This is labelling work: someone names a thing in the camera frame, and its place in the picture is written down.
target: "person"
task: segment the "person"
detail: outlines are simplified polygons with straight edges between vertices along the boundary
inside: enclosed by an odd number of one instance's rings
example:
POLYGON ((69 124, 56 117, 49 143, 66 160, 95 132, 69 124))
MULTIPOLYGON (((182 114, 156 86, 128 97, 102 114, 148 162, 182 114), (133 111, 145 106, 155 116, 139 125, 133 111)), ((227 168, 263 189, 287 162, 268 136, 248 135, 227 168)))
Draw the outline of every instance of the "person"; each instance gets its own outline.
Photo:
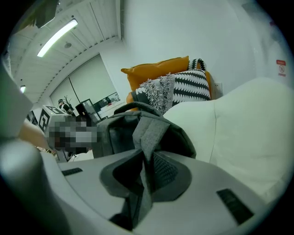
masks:
POLYGON ((24 120, 18 137, 21 140, 30 142, 36 147, 41 147, 53 151, 49 147, 46 137, 44 136, 44 133, 41 131, 41 129, 30 123, 30 121, 27 119, 24 120))
POLYGON ((66 113, 68 113, 68 114, 70 114, 70 115, 73 115, 73 111, 70 109, 70 107, 69 107, 67 104, 65 104, 65 103, 63 102, 63 99, 60 99, 60 100, 58 101, 58 108, 59 108, 60 110, 62 110, 63 112, 66 112, 66 113))

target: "red warning label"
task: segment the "red warning label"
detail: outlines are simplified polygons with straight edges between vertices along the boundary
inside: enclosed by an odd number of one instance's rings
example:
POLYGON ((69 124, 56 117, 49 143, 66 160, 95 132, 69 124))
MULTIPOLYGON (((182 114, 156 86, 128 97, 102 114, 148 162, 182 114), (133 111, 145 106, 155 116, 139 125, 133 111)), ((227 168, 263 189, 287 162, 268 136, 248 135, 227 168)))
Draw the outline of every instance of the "red warning label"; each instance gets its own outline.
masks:
POLYGON ((286 62, 281 60, 277 60, 277 64, 286 66, 286 62))

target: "person's arm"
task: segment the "person's arm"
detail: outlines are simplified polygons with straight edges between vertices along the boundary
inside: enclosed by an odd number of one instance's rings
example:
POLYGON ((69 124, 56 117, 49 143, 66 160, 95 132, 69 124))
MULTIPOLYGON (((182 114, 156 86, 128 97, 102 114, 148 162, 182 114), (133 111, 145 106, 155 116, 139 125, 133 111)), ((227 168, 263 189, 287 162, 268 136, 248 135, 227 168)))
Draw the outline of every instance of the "person's arm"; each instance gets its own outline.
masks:
POLYGON ((21 140, 30 142, 34 146, 52 150, 48 146, 46 137, 44 136, 43 132, 38 127, 30 123, 27 119, 25 119, 18 137, 21 140))

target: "black vent slot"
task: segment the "black vent slot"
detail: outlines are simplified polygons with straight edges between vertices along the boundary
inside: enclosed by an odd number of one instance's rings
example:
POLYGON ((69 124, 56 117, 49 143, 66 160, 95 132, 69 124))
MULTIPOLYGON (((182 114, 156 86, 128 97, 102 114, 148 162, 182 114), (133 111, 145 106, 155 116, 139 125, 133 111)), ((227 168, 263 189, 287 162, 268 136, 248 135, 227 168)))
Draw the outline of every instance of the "black vent slot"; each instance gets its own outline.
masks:
POLYGON ((254 214, 240 201, 230 189, 216 192, 238 224, 244 223, 254 214))
POLYGON ((64 176, 68 176, 68 175, 76 174, 76 173, 79 173, 79 172, 82 172, 82 171, 83 170, 81 168, 73 168, 73 169, 62 171, 62 174, 64 176))

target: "white ceiling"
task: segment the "white ceiling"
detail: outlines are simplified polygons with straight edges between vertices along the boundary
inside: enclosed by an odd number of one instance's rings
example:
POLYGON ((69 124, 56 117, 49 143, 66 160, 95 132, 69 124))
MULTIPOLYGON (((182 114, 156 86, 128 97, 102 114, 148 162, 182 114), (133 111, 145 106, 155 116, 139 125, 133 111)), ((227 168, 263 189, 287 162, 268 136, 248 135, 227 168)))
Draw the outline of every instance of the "white ceiling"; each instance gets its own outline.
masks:
POLYGON ((53 79, 76 57, 118 35, 115 0, 60 0, 54 20, 42 28, 27 27, 10 40, 11 73, 25 95, 36 103, 53 79), (51 36, 75 18, 78 25, 41 58, 51 36), (66 49, 66 43, 72 46, 66 49))

